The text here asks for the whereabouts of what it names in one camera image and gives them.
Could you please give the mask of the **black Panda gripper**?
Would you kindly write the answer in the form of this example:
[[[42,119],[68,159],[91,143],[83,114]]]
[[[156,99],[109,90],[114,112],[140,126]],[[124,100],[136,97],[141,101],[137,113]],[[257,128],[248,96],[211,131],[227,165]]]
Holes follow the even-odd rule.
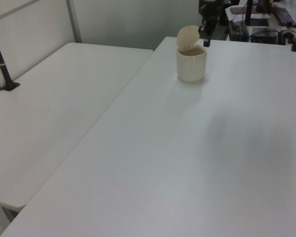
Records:
[[[200,37],[204,38],[204,43],[203,43],[204,47],[210,47],[211,36],[215,31],[216,24],[217,24],[217,17],[215,15],[202,17],[202,24],[199,27],[198,32]]]

